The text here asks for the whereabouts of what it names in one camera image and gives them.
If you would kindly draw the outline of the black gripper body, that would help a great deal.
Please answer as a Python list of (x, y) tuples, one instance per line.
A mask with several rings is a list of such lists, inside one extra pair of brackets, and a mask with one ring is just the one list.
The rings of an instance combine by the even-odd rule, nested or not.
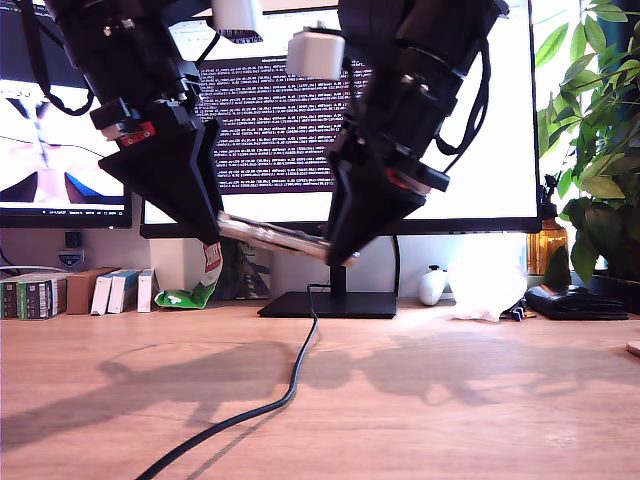
[(345, 57), (348, 103), (329, 147), (336, 196), (426, 196), (444, 192), (449, 176), (421, 162), (449, 115), (445, 72), (374, 68), (358, 93), (353, 59)]
[(57, 26), (71, 64), (100, 107), (90, 113), (111, 141), (161, 130), (167, 107), (181, 125), (194, 115), (200, 77), (182, 58), (169, 27), (198, 7), (59, 7)]

